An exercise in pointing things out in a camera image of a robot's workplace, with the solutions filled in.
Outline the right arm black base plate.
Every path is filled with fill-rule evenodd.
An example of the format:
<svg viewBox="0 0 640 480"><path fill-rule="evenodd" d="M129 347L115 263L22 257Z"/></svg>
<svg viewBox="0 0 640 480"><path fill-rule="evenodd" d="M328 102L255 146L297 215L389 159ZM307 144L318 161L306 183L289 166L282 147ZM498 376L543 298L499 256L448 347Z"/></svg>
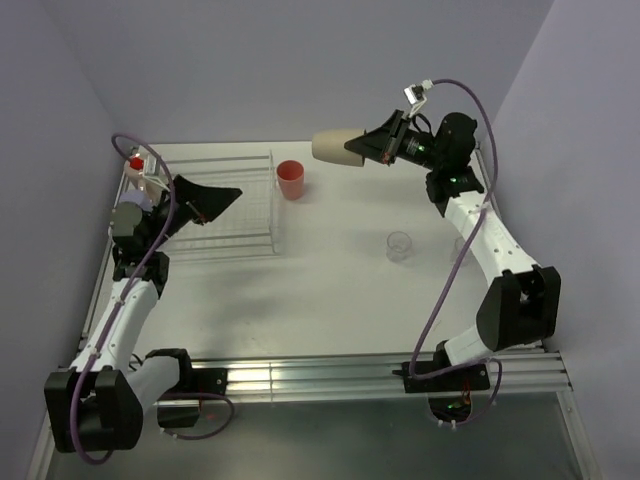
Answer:
<svg viewBox="0 0 640 480"><path fill-rule="evenodd" d="M392 374L402 380L404 392L418 393L454 393L463 391L488 391L490 380L484 365L472 365L452 372L440 374L429 379L418 380L410 375L409 362L403 362Z"/></svg>

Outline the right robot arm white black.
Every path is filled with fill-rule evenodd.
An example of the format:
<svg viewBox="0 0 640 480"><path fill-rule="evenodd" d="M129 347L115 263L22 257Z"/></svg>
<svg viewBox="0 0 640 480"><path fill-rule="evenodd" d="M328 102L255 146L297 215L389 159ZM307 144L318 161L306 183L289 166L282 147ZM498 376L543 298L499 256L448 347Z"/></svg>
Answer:
<svg viewBox="0 0 640 480"><path fill-rule="evenodd" d="M559 272L540 266L517 244L470 165L476 129L474 119L454 112L436 132L414 130L395 111L382 126L344 143L367 160L391 165L402 159L427 169L430 202L463 238L460 253L472 254L485 276L488 290L474 325L444 341L435 357L433 378L446 390L466 379L466 365L551 337L559 305Z"/></svg>

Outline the purple plastic cup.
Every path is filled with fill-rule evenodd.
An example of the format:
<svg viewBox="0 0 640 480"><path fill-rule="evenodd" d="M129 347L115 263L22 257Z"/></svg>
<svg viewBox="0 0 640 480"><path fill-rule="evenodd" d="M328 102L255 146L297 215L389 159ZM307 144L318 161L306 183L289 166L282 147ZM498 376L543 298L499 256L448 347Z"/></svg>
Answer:
<svg viewBox="0 0 640 480"><path fill-rule="evenodd" d="M123 192L119 198L120 203L133 203L143 211L150 212L153 209L153 201L146 191L133 189Z"/></svg>

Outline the pink ceramic mug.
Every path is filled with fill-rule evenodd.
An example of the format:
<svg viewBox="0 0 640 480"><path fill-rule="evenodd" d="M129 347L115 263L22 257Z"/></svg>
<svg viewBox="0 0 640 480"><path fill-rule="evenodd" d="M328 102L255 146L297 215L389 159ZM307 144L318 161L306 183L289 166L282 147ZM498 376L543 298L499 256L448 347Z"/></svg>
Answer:
<svg viewBox="0 0 640 480"><path fill-rule="evenodd" d="M123 172L137 190L147 192L149 195L157 194L159 192L158 186L143 176L143 167L144 160L139 156L133 156L124 162Z"/></svg>

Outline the beige plastic cup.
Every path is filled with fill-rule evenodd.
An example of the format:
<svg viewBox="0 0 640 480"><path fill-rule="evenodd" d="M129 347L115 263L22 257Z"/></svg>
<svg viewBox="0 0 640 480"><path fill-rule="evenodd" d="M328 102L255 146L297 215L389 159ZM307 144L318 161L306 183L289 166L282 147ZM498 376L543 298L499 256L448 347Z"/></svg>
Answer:
<svg viewBox="0 0 640 480"><path fill-rule="evenodd" d="M364 129L332 129L317 132L311 141L311 155L314 159L334 165L363 167L362 155L345 148L345 144L362 136Z"/></svg>

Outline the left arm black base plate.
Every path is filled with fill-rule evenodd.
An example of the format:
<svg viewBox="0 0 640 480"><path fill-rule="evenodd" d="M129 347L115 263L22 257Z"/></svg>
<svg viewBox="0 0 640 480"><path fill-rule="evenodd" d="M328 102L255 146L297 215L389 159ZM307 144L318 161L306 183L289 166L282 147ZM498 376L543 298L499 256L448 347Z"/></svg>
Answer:
<svg viewBox="0 0 640 480"><path fill-rule="evenodd" d="M226 395L228 370L226 368L196 368L166 393L161 400L216 399Z"/></svg>

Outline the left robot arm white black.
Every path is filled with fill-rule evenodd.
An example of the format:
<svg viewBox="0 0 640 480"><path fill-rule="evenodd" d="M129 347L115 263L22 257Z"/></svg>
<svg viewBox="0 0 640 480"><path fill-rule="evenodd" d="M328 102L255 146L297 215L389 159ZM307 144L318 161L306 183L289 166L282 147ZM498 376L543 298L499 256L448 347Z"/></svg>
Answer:
<svg viewBox="0 0 640 480"><path fill-rule="evenodd" d="M216 220L242 194L177 175L157 204L140 190L121 195L110 219L114 271L106 310L82 352L66 370L51 373L44 386L59 452L95 464L97 452L109 457L130 450L158 400L193 396L195 375L186 350L153 350L135 371L129 363L168 282L170 258L161 246L189 223Z"/></svg>

